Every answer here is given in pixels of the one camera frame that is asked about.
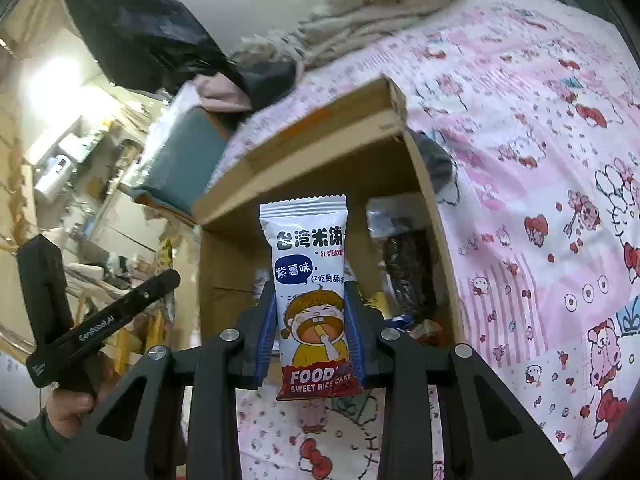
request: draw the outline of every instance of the yellow shirt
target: yellow shirt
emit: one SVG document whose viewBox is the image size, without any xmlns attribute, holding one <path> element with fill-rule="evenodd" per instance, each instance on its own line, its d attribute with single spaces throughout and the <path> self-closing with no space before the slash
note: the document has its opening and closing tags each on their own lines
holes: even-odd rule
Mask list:
<svg viewBox="0 0 640 480">
<path fill-rule="evenodd" d="M 334 343 L 334 348 L 338 352 L 338 358 L 340 359 L 349 359 L 349 349 L 347 345 L 344 343 L 343 339 L 340 339 L 337 343 Z M 309 346 L 305 344 L 300 344 L 298 349 L 296 350 L 295 355 L 293 356 L 292 364 L 295 367 L 303 367 L 309 366 L 314 363 L 322 363 L 328 362 L 329 356 L 326 354 L 326 348 L 323 346 Z"/>
</svg>

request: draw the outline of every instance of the brown cardboard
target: brown cardboard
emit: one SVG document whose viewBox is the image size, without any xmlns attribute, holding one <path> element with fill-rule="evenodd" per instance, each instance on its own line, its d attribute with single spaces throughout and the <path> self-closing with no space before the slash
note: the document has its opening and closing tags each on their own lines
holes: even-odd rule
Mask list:
<svg viewBox="0 0 640 480">
<path fill-rule="evenodd" d="M 431 181 L 404 130 L 402 92 L 386 78 L 339 98 L 257 146 L 193 207 L 203 226 L 200 249 L 202 335 L 234 325 L 252 304 L 255 270 L 269 269 L 270 247 L 261 203 L 345 194 L 349 209 L 346 257 L 365 295 L 382 290 L 378 256 L 369 237 L 369 198 L 421 192 L 430 214 L 433 261 L 444 270 L 447 300 L 437 321 L 449 341 L 463 339 L 458 293 Z"/>
</svg>

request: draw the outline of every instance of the green sleeve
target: green sleeve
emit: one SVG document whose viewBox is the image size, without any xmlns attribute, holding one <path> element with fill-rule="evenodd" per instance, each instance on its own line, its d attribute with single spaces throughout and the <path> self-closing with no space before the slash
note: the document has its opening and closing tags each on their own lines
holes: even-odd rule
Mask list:
<svg viewBox="0 0 640 480">
<path fill-rule="evenodd" d="M 24 428 L 7 431 L 7 437 L 23 456 L 26 465 L 39 478 L 46 477 L 51 463 L 68 442 L 68 439 L 53 429 L 46 410 L 42 410 Z"/>
</svg>

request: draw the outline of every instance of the blue speech bubble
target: blue speech bubble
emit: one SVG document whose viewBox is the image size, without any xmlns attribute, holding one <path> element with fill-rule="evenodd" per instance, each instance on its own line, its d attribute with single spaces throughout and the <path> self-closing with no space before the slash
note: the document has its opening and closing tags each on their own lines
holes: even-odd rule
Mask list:
<svg viewBox="0 0 640 480">
<path fill-rule="evenodd" d="M 303 254 L 288 254 L 278 258 L 273 266 L 273 275 L 284 285 L 306 283 L 313 272 L 314 263 Z"/>
</svg>

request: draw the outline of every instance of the silver bolt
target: silver bolt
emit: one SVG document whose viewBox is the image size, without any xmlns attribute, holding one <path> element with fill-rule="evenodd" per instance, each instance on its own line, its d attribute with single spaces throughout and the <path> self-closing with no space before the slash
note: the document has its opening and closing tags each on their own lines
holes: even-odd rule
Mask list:
<svg viewBox="0 0 640 480">
<path fill-rule="evenodd" d="M 465 344 L 456 345 L 456 349 L 454 351 L 458 357 L 462 357 L 464 359 L 471 357 L 474 354 L 471 346 Z"/>
<path fill-rule="evenodd" d="M 400 337 L 400 333 L 395 328 L 385 328 L 380 335 L 386 341 L 395 341 Z"/>
<path fill-rule="evenodd" d="M 240 333 L 235 328 L 225 328 L 220 332 L 220 339 L 222 341 L 235 341 L 240 337 Z"/>
<path fill-rule="evenodd" d="M 151 357 L 154 361 L 158 361 L 158 359 L 162 359 L 166 355 L 166 346 L 153 346 L 149 349 L 149 357 Z"/>
</svg>

